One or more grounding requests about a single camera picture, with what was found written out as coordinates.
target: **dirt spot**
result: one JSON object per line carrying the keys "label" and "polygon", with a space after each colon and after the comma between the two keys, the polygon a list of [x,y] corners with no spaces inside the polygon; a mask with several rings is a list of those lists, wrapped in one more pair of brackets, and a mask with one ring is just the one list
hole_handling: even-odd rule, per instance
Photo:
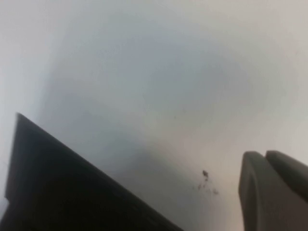
{"label": "dirt spot", "polygon": [[218,190],[217,190],[217,189],[213,189],[213,194],[214,194],[214,195],[219,195]]}
{"label": "dirt spot", "polygon": [[203,171],[202,171],[202,174],[203,174],[206,178],[208,178],[208,172],[207,172],[207,171],[203,170]]}

